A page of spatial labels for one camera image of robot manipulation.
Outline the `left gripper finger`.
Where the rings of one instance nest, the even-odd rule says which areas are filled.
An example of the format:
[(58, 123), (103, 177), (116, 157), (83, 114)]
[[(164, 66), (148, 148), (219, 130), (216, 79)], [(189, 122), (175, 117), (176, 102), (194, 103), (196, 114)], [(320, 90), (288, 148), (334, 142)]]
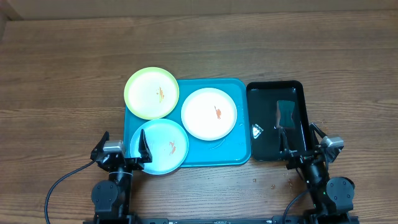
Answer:
[(106, 131), (102, 138), (100, 139), (100, 141), (98, 142), (98, 144), (94, 147), (94, 149), (92, 150), (92, 153), (99, 153), (103, 151), (104, 145), (105, 143), (109, 140), (109, 132)]
[(140, 153), (140, 162), (141, 163), (151, 163), (152, 162), (152, 154), (149, 149), (149, 145), (146, 140), (146, 133), (144, 129), (141, 129), (139, 136), (139, 147), (138, 151)]

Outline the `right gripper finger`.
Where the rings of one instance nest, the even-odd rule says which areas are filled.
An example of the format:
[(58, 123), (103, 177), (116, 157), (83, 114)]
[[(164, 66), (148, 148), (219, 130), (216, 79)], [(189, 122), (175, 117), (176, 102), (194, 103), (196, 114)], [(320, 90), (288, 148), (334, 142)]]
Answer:
[[(323, 138), (327, 137), (327, 135), (315, 123), (309, 125), (309, 130), (312, 146), (325, 146)], [(318, 141), (317, 136), (321, 137), (321, 142)]]
[(287, 133), (284, 128), (279, 128), (279, 151), (280, 153), (291, 153), (289, 142), (287, 139)]

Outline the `light blue plate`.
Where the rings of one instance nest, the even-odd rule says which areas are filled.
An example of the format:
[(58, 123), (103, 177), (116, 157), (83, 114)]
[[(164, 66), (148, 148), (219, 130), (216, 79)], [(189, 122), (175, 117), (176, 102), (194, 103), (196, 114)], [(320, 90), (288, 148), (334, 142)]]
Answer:
[(185, 130), (169, 119), (155, 119), (142, 124), (132, 135), (129, 157), (140, 157), (138, 150), (141, 131), (152, 154), (152, 162), (144, 164), (144, 172), (164, 175), (179, 168), (188, 154), (189, 141)]

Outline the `green sponge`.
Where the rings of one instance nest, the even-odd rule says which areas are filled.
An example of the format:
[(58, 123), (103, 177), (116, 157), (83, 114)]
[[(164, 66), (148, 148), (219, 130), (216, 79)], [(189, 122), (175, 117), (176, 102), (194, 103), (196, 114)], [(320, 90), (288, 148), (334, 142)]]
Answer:
[(277, 101), (276, 127), (294, 129), (295, 124), (292, 118), (295, 103), (293, 101), (279, 100)]

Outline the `white plate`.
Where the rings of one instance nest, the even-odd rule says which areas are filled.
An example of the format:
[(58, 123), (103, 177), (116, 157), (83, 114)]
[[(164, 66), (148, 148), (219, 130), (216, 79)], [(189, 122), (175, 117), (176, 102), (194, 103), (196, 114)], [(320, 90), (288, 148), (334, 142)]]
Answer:
[(233, 99), (217, 88), (201, 88), (183, 102), (181, 120), (195, 138), (214, 141), (228, 135), (237, 121)]

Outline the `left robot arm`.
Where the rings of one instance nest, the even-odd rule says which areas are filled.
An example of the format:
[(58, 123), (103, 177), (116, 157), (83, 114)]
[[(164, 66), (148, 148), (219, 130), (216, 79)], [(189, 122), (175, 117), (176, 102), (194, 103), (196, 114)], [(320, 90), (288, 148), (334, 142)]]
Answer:
[(141, 223), (130, 211), (133, 172), (143, 170), (152, 162), (145, 131), (139, 133), (139, 157), (127, 158), (122, 140), (111, 141), (105, 132), (91, 152), (90, 159), (109, 173), (108, 179), (98, 182), (91, 192), (95, 206), (94, 223)]

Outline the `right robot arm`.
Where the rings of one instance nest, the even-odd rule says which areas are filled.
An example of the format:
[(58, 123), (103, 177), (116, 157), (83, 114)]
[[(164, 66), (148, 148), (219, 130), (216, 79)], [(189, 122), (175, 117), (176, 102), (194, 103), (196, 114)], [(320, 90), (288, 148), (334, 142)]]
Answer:
[[(282, 223), (287, 220), (292, 223), (358, 223), (357, 218), (349, 215), (353, 210), (353, 181), (347, 177), (331, 178), (329, 175), (330, 164), (344, 148), (343, 139), (326, 135), (313, 123), (309, 128), (313, 149), (305, 152), (290, 150), (286, 130), (279, 129), (280, 148), (283, 159), (287, 161), (286, 168), (296, 170), (307, 186), (287, 205)], [(304, 211), (300, 217), (288, 217), (290, 208), (306, 194), (311, 196), (313, 208)]]

